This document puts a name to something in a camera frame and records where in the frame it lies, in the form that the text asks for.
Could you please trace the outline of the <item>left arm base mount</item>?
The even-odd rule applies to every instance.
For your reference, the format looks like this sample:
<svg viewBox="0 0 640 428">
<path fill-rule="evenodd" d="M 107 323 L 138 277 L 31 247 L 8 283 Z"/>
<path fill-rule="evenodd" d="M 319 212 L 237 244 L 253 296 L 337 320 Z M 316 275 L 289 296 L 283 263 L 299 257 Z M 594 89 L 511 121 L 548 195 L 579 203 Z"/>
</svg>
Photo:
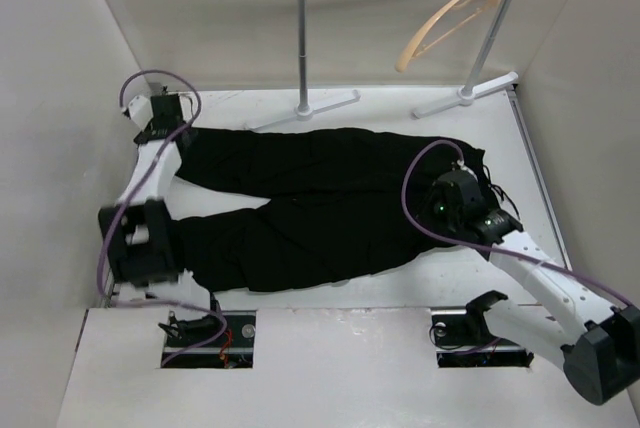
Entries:
<svg viewBox="0 0 640 428">
<path fill-rule="evenodd" d="M 160 367 L 164 369 L 250 369 L 254 365 L 256 311 L 223 313 L 227 326 L 219 333 L 218 319 L 180 319 L 171 311 L 159 328 L 165 334 Z"/>
</svg>

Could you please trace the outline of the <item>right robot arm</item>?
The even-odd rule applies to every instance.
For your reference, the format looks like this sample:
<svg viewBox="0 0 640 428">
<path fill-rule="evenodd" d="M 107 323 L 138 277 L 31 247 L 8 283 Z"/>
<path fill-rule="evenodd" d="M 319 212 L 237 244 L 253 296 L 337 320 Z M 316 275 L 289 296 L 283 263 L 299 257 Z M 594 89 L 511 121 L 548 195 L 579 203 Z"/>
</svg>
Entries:
<svg viewBox="0 0 640 428">
<path fill-rule="evenodd" d="M 594 292 L 543 251 L 511 214 L 493 208 L 476 177 L 461 169 L 436 179 L 426 207 L 445 233 L 514 279 L 544 309 L 518 306 L 496 290 L 465 306 L 467 343 L 513 342 L 555 365 L 586 401 L 600 406 L 639 380 L 639 310 Z"/>
</svg>

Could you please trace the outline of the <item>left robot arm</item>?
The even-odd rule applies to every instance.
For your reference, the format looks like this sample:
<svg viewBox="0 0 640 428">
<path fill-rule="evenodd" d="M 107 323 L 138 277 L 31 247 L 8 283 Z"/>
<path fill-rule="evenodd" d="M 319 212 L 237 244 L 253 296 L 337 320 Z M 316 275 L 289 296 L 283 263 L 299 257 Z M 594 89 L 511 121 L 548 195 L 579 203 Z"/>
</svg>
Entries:
<svg viewBox="0 0 640 428">
<path fill-rule="evenodd" d="M 163 328 L 174 336 L 190 334 L 206 347 L 221 341 L 227 322 L 219 304 L 197 286 L 178 263 L 172 218 L 166 204 L 189 141 L 198 99 L 177 93 L 138 95 L 123 114 L 139 129 L 136 161 L 117 200 L 99 209 L 103 238 L 97 268 L 101 295 L 117 308 L 166 307 L 174 312 Z"/>
</svg>

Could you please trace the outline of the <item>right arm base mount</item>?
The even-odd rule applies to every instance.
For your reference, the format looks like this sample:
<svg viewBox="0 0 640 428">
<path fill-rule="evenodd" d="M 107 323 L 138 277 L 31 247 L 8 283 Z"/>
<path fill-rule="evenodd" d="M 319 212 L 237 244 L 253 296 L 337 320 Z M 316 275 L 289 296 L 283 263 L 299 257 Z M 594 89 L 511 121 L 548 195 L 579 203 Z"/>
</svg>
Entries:
<svg viewBox="0 0 640 428">
<path fill-rule="evenodd" d="M 506 339 L 477 335 L 466 324 L 466 311 L 431 311 L 429 338 L 439 368 L 529 368 L 534 354 Z"/>
</svg>

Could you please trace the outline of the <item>black trousers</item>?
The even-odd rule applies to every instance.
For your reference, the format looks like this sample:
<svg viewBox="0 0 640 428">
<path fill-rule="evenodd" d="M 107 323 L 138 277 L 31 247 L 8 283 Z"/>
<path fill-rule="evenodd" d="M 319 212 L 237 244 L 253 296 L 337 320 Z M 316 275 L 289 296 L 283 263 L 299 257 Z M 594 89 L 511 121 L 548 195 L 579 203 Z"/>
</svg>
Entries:
<svg viewBox="0 0 640 428">
<path fill-rule="evenodd" d="M 458 159 L 476 174 L 487 204 L 499 205 L 483 151 L 450 138 L 199 128 L 181 158 L 183 181 L 263 200 L 258 208 L 172 223 L 177 264 L 212 292 L 305 289 L 394 269 L 448 246 L 451 236 L 427 207 L 427 193 Z"/>
</svg>

